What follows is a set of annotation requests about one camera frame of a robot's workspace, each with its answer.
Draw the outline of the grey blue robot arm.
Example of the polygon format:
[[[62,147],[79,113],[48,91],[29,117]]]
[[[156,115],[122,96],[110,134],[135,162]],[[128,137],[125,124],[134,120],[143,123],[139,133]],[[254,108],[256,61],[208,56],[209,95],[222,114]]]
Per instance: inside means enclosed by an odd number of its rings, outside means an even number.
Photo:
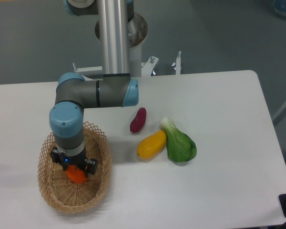
[[[64,5],[72,15],[99,16],[102,79],[87,81],[78,73],[65,73],[59,78],[49,114],[57,144],[50,156],[63,170],[74,165],[88,176],[96,173],[98,162],[86,156],[84,109],[134,106],[139,101],[129,54],[128,23],[134,17],[134,7],[131,0],[66,0]]]

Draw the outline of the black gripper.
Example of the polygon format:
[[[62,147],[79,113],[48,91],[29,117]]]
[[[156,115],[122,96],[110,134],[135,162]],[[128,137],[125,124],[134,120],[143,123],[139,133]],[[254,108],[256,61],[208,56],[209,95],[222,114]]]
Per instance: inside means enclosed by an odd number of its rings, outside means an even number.
[[[98,168],[98,160],[95,158],[87,159],[86,148],[75,156],[67,156],[64,152],[60,153],[57,147],[54,147],[50,152],[50,157],[53,163],[59,164],[63,171],[66,171],[69,165],[75,165],[82,171],[85,171],[85,176],[94,176]]]

